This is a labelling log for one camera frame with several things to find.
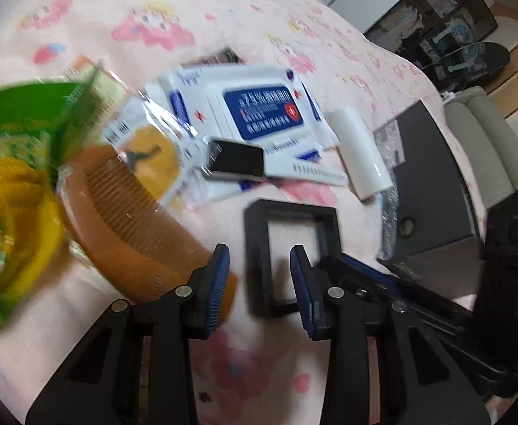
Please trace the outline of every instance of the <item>watch screen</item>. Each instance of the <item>watch screen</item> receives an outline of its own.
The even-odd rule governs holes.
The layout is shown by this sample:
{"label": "watch screen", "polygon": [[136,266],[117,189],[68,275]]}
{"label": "watch screen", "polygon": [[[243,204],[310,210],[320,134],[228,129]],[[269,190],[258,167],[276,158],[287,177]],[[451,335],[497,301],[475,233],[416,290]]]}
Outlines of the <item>watch screen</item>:
{"label": "watch screen", "polygon": [[211,140],[208,144],[208,170],[211,172],[263,177],[263,149],[227,140]]}

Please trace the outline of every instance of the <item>alcohol wipes package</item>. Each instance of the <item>alcohol wipes package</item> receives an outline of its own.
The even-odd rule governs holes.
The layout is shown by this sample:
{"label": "alcohol wipes package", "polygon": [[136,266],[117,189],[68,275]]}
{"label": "alcohol wipes package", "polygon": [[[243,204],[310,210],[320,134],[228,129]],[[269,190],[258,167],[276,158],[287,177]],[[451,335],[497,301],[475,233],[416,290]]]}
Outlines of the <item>alcohol wipes package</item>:
{"label": "alcohol wipes package", "polygon": [[[277,66],[218,65],[172,70],[145,85],[193,139],[218,137],[262,147],[266,154],[311,159],[337,138],[314,97],[292,70]],[[251,187],[208,181],[195,171],[186,181],[189,207]]]}

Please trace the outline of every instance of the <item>barcode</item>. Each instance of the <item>barcode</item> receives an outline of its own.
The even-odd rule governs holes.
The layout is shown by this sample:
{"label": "barcode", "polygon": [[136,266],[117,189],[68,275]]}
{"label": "barcode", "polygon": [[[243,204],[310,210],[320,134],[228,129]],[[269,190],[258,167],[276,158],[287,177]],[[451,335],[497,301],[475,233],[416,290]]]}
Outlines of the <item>barcode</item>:
{"label": "barcode", "polygon": [[104,118],[108,113],[111,111],[112,107],[107,102],[104,102],[100,109],[97,112],[97,115],[94,119],[90,120],[88,124],[90,125],[91,129],[96,129],[100,126],[100,124],[104,121]]}
{"label": "barcode", "polygon": [[129,126],[127,126],[127,124],[125,124],[125,122],[121,121],[118,125],[117,125],[117,130],[121,133],[121,134],[127,134],[129,132]]}
{"label": "barcode", "polygon": [[111,134],[108,136],[105,136],[105,138],[107,140],[109,140],[109,143],[111,143],[111,144],[114,144],[115,142],[117,142],[119,140],[119,136],[114,131],[111,131]]}
{"label": "barcode", "polygon": [[76,67],[72,67],[68,73],[66,74],[66,76],[71,79],[71,80],[74,80],[77,78],[77,76],[80,74],[80,71],[76,68]]}

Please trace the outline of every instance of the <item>red cross logo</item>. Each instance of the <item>red cross logo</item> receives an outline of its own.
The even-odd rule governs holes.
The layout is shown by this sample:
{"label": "red cross logo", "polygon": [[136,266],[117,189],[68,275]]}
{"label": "red cross logo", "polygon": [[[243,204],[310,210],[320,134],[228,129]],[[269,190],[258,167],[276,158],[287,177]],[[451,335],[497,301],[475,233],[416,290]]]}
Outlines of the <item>red cross logo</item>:
{"label": "red cross logo", "polygon": [[299,118],[298,110],[296,109],[296,107],[294,105],[292,105],[291,103],[286,103],[284,105],[284,110],[286,111],[286,114],[289,117],[291,117],[291,120],[298,121],[298,118]]}

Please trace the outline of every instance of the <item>pink blanket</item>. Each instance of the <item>pink blanket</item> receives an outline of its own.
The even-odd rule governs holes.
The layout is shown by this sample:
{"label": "pink blanket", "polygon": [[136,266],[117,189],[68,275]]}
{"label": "pink blanket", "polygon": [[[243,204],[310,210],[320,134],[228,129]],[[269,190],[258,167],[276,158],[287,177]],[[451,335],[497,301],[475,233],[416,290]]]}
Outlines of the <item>pink blanket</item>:
{"label": "pink blanket", "polygon": [[[0,86],[60,76],[79,54],[103,59],[129,86],[229,46],[248,63],[290,66],[323,110],[355,106],[374,130],[423,100],[448,141],[483,219],[467,157],[445,124],[441,99],[409,62],[368,42],[319,0],[0,0]],[[323,164],[341,167],[335,151]],[[197,212],[172,214],[210,250],[225,242],[244,277],[243,211],[257,198],[335,206],[346,253],[378,267],[381,211],[346,188],[264,185]],[[314,260],[313,233],[293,224],[271,233],[281,293],[292,291],[285,264],[294,244]],[[329,345],[311,342],[298,314],[249,316],[245,280],[229,321],[192,345],[198,413],[206,425],[319,422]],[[118,293],[67,255],[0,333],[0,398],[21,421],[50,376]]]}

